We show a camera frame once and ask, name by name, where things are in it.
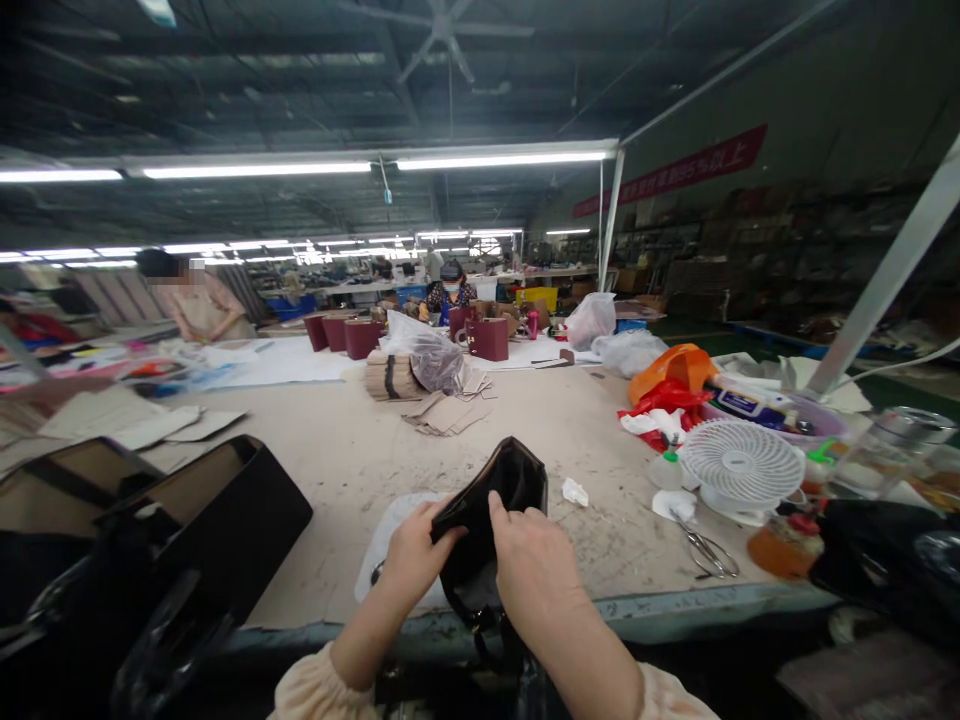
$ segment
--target woman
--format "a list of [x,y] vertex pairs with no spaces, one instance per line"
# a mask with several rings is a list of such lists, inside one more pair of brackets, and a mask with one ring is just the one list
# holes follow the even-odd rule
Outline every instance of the woman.
[[426,302],[420,303],[420,321],[427,322],[430,313],[440,313],[440,327],[450,325],[450,308],[467,307],[477,299],[477,289],[467,283],[467,276],[456,260],[440,268],[440,282],[433,283]]
[[[464,528],[430,539],[446,502],[423,503],[390,538],[377,584],[336,642],[297,661],[274,693],[272,720],[373,720],[373,682],[400,626],[433,585]],[[570,538],[533,508],[489,496],[504,610],[575,720],[718,720],[673,675],[637,663],[600,617],[577,573]]]
[[393,263],[387,260],[385,257],[380,256],[374,262],[370,268],[371,272],[379,277],[381,280],[392,280],[393,279]]
[[255,338],[257,331],[243,305],[222,282],[163,250],[137,253],[137,268],[154,286],[160,301],[187,342]]

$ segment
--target clear plastic bag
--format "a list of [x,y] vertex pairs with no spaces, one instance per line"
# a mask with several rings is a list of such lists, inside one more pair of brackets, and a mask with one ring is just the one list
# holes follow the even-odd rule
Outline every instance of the clear plastic bag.
[[380,349],[388,355],[409,353],[410,367],[421,385],[447,395],[460,389],[463,352],[445,333],[394,310],[387,310],[387,326],[390,331],[381,338]]
[[600,356],[605,368],[631,379],[656,362],[669,348],[649,330],[629,330],[619,335],[594,338],[590,349]]
[[567,339],[574,350],[586,351],[601,335],[613,335],[617,329],[616,293],[590,293],[567,319]]

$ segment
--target ceiling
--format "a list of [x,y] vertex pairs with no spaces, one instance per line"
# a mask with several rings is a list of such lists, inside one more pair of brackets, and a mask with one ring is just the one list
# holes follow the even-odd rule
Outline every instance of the ceiling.
[[[442,0],[350,0],[424,18]],[[289,153],[620,137],[810,9],[813,0],[473,0],[469,83],[429,30],[326,0],[44,0],[0,49],[7,165],[119,155]],[[583,168],[0,187],[0,245],[203,242],[522,227]]]

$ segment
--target desk fan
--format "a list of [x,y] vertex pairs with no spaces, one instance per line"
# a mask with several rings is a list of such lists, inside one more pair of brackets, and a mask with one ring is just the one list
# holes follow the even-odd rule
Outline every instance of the desk fan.
[[802,451],[746,420],[697,425],[687,433],[679,459],[700,481],[700,497],[708,507],[754,527],[800,487],[805,469]]

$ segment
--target glue bottle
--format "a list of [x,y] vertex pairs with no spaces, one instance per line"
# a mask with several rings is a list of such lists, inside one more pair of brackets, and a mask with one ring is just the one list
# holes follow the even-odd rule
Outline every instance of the glue bottle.
[[807,453],[806,468],[803,473],[803,484],[800,489],[807,496],[823,495],[823,486],[827,482],[830,471],[833,469],[834,459],[825,455],[827,449],[837,441],[836,438],[830,438],[813,452]]
[[683,487],[683,468],[677,461],[678,437],[667,443],[667,451],[650,465],[650,482],[661,490],[679,490]]

